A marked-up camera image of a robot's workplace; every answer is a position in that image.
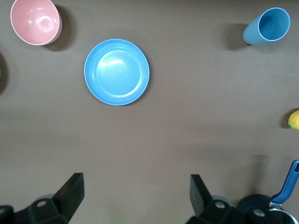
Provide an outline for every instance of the cup opening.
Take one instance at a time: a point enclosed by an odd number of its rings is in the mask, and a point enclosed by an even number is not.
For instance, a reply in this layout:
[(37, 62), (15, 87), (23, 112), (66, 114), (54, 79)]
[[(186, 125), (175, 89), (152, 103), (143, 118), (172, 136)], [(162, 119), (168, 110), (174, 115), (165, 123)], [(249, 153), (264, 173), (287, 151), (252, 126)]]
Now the cup opening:
[(264, 39), (277, 41), (286, 35), (290, 23), (290, 16), (284, 9), (271, 8), (261, 16), (258, 28)]

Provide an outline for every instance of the plate rim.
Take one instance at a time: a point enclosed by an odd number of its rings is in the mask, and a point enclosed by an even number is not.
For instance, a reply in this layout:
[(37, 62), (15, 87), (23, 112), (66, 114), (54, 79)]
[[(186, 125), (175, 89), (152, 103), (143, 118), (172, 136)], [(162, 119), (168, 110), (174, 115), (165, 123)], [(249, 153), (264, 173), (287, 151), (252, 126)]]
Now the plate rim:
[[(87, 75), (90, 75), (91, 74), (86, 74), (86, 65), (87, 65), (87, 62), (88, 62), (88, 59), (91, 58), (91, 53), (93, 53), (100, 45), (106, 43), (106, 42), (113, 42), (113, 41), (120, 41), (120, 42), (124, 42), (124, 43), (128, 43), (130, 45), (132, 45), (134, 48), (137, 49), (137, 51), (139, 51), (139, 53), (144, 57), (145, 59), (145, 64), (146, 64), (146, 68), (145, 68), (145, 72), (146, 72), (146, 75), (144, 76), (145, 79), (143, 80), (142, 83), (145, 83), (145, 84), (141, 84), (141, 86), (144, 85), (144, 88), (142, 89), (141, 93), (138, 94), (136, 97), (134, 97), (132, 100), (129, 100), (127, 102), (123, 102), (123, 103), (111, 103), (111, 102), (107, 102), (106, 100), (103, 100), (101, 99), (100, 97), (98, 97), (91, 89), (91, 87), (89, 86), (89, 82), (87, 81), (86, 77)], [(113, 39), (107, 39), (107, 40), (104, 40), (100, 43), (98, 43), (96, 46), (93, 47), (93, 49), (89, 52), (88, 56), (86, 57), (86, 60), (85, 60), (85, 64), (84, 64), (84, 78), (85, 78), (85, 82), (86, 82), (86, 85), (89, 89), (89, 91), (98, 99), (100, 100), (101, 102), (105, 103), (105, 104), (108, 104), (108, 105), (113, 105), (113, 106), (123, 106), (123, 105), (129, 105), (133, 102), (135, 102), (137, 99), (139, 99), (143, 93), (146, 91), (147, 89), (147, 86), (149, 84), (149, 80), (150, 80), (150, 66), (149, 66), (149, 62), (145, 56), (145, 54), (143, 53), (143, 51), (137, 46), (135, 45), (134, 43), (128, 41), (128, 40), (124, 40), (124, 39), (119, 39), (119, 38), (113, 38)], [(116, 97), (112, 97), (112, 96), (108, 96), (107, 98), (111, 98), (111, 99), (116, 99)]]

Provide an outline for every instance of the plastic dish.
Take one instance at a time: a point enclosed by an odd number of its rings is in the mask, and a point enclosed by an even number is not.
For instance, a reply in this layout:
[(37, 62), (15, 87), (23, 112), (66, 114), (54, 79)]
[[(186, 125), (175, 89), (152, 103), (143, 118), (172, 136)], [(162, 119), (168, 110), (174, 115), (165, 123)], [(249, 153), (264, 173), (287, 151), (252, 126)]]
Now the plastic dish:
[(148, 61), (133, 43), (106, 40), (87, 56), (84, 75), (91, 93), (109, 105), (127, 105), (145, 91), (150, 78)]
[(15, 33), (32, 45), (53, 43), (60, 35), (60, 14), (50, 0), (16, 0), (10, 11)]

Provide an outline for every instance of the bowl rim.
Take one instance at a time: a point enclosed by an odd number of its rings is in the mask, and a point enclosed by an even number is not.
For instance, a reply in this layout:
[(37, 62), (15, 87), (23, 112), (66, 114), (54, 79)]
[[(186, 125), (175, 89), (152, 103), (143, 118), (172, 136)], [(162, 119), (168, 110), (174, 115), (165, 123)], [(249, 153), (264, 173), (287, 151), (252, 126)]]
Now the bowl rim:
[(58, 19), (58, 27), (57, 27), (56, 33), (55, 33), (55, 35), (53, 35), (53, 37), (52, 37), (50, 40), (48, 40), (47, 42), (45, 42), (45, 43), (40, 43), (40, 44), (35, 44), (35, 43), (30, 43), (30, 42), (24, 40), (24, 39), (18, 34), (18, 32), (15, 30), (15, 28), (14, 28), (14, 23), (13, 23), (13, 21), (12, 21), (12, 14), (13, 14), (14, 6), (15, 6), (15, 4), (16, 4), (18, 1), (22, 1), (22, 0), (15, 0), (14, 3), (13, 3), (13, 5), (11, 6), (11, 9), (10, 9), (10, 23), (11, 23), (13, 29), (14, 29), (14, 32), (18, 35), (18, 37), (19, 37), (21, 40), (23, 40), (24, 42), (26, 42), (26, 43), (28, 43), (28, 44), (31, 44), (31, 45), (35, 45), (35, 46), (47, 45), (47, 44), (50, 44), (50, 43), (54, 42), (54, 41), (55, 41), (55, 38), (57, 37), (57, 34), (58, 34), (59, 32), (61, 32), (61, 16), (60, 16), (60, 13), (59, 13), (58, 9), (57, 9), (56, 6), (54, 5), (54, 3), (53, 3), (51, 0), (44, 0), (44, 1), (48, 1), (48, 2), (54, 7), (55, 12), (56, 12), (56, 15), (57, 15), (58, 18), (59, 18), (59, 19)]

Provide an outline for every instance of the blue pan handle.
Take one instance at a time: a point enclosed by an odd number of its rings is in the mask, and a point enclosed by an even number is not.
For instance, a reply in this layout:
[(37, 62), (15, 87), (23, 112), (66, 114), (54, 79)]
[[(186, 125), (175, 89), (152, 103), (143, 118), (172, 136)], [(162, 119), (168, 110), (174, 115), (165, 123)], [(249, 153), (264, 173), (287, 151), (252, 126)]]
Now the blue pan handle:
[(296, 182), (298, 180), (298, 177), (299, 177), (299, 160), (295, 160), (291, 165), (288, 176), (285, 179), (285, 183), (281, 191), (278, 194), (273, 195), (270, 198), (270, 202), (283, 204), (291, 196), (294, 187), (296, 185)]

